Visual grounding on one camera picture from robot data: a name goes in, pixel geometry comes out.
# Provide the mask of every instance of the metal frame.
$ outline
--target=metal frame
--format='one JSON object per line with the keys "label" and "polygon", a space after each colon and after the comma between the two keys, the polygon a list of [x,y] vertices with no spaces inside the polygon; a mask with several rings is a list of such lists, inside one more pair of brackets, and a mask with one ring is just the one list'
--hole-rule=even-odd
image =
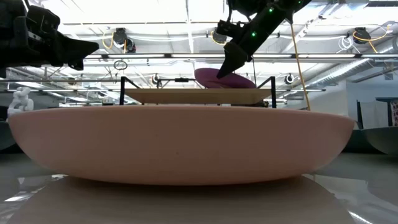
{"label": "metal frame", "polygon": [[272,103],[272,108],[276,108],[276,83],[275,83],[275,77],[269,77],[266,81],[261,83],[257,88],[263,87],[265,84],[267,84],[269,81],[271,81],[271,103]]}
{"label": "metal frame", "polygon": [[196,82],[197,80],[196,79],[194,79],[194,78],[158,78],[157,79],[157,83],[156,83],[156,88],[159,88],[160,86],[160,83],[162,82],[162,81],[167,81],[166,82],[166,84],[164,85],[164,86],[162,86],[162,88],[163,87],[165,87],[170,81],[175,81],[175,82],[177,82],[177,83],[185,83],[185,82],[189,82],[189,81],[194,81],[194,82]]}
{"label": "metal frame", "polygon": [[124,105],[124,93],[125,93],[125,91],[126,91],[126,89],[125,89],[126,81],[129,82],[130,84],[132,84],[134,87],[140,88],[139,86],[137,86],[133,81],[131,81],[131,80],[128,79],[127,77],[121,77],[121,81],[120,81],[120,100],[119,100],[119,105]]}

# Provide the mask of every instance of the purple cushion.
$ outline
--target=purple cushion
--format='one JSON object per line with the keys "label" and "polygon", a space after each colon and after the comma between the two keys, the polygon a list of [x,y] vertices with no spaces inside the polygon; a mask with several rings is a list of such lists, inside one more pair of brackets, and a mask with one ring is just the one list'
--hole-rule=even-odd
{"label": "purple cushion", "polygon": [[199,68],[195,70],[195,78],[198,83],[206,88],[255,88],[256,85],[235,73],[218,79],[218,69],[215,68]]}

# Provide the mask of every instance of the wooden board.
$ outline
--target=wooden board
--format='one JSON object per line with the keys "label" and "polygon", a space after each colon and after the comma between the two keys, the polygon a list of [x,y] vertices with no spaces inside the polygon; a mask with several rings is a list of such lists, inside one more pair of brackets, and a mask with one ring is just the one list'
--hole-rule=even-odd
{"label": "wooden board", "polygon": [[255,104],[271,95],[270,89],[127,89],[141,103]]}

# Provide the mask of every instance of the white wall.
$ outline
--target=white wall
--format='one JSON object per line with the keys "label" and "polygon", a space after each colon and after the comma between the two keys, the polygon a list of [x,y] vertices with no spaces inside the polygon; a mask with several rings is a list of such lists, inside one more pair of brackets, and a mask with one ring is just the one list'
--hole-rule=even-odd
{"label": "white wall", "polygon": [[[346,96],[346,82],[339,82],[337,86],[327,86],[324,92],[308,94],[312,111],[348,116]],[[301,109],[307,107],[305,100],[288,101],[285,108]]]}
{"label": "white wall", "polygon": [[347,83],[347,100],[348,100],[348,115],[355,120],[358,119],[358,112],[356,109],[356,101],[372,102],[376,98],[391,97],[398,98],[398,84],[397,82],[363,82],[363,83]]}

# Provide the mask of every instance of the white sculpture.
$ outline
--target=white sculpture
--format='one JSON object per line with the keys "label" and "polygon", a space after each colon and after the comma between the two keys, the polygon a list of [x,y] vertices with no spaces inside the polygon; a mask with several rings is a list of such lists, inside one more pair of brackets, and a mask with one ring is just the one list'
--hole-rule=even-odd
{"label": "white sculpture", "polygon": [[29,99],[28,94],[30,93],[30,88],[27,87],[19,87],[17,91],[13,94],[14,99],[12,100],[10,106],[8,107],[7,113],[8,117],[22,113],[24,111],[32,111],[34,104],[33,100]]}

